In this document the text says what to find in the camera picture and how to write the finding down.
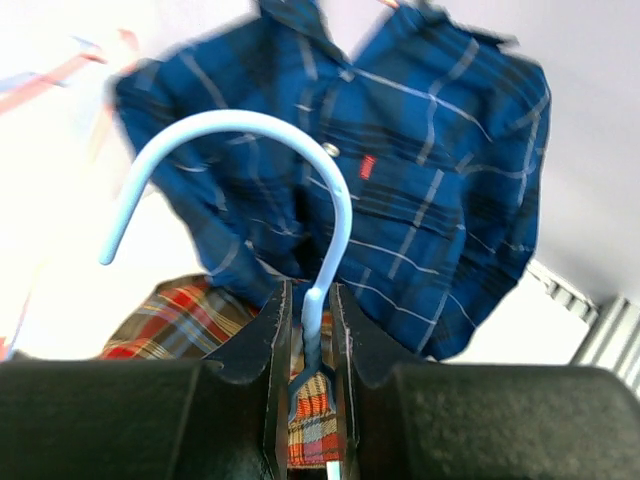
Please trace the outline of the blue shirt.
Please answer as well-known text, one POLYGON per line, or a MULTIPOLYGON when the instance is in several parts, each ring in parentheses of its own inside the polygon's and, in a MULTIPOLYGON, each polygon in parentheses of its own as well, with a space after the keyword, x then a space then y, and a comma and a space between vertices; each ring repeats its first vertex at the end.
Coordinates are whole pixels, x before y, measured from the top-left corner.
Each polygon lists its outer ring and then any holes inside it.
MULTIPOLYGON (((542 67, 426 4, 391 11, 354 60, 316 2, 259 9, 119 79, 119 117, 246 109, 309 134, 352 198, 337 280, 409 351, 460 353, 535 250, 551 108, 542 67)), ((299 180, 295 256, 315 272, 334 221, 319 174, 299 180)))

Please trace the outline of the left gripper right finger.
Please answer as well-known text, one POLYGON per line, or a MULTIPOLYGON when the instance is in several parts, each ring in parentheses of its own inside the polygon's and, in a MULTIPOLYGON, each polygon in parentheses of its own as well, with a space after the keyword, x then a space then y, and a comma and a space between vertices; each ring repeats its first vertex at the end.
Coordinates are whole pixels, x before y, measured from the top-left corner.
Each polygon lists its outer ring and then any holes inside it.
POLYGON ((360 309, 344 285, 329 293, 338 445, 343 479, 409 471, 399 374, 421 361, 360 309))

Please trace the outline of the aluminium rail base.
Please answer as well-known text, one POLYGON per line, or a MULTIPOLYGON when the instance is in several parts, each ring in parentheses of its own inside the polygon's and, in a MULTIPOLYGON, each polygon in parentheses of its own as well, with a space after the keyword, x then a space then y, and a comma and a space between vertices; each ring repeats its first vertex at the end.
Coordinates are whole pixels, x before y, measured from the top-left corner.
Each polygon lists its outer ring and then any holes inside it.
POLYGON ((588 330, 571 362, 615 374, 639 392, 639 306, 617 296, 596 304, 559 274, 533 260, 528 271, 545 286, 546 295, 578 317, 588 330))

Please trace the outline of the brown plaid shirt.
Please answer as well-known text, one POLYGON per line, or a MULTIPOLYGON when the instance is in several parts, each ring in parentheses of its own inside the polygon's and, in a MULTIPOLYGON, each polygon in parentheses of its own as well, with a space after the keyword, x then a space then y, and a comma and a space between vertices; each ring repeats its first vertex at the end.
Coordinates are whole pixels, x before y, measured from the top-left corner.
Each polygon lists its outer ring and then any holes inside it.
MULTIPOLYGON (((236 335, 259 309, 209 284, 203 275, 156 286, 116 329, 98 358, 201 358, 236 335)), ((319 374, 299 390, 288 427, 288 467, 318 469, 337 461, 336 414, 329 408, 327 381, 319 374)))

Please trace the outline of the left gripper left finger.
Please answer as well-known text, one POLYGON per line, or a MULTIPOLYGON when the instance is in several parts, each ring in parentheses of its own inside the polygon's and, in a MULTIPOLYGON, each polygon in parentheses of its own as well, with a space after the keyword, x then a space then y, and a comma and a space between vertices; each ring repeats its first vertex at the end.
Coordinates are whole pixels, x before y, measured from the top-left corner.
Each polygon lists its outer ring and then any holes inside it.
POLYGON ((280 283, 241 331, 209 356, 202 394, 207 479, 287 477, 292 285, 280 283))

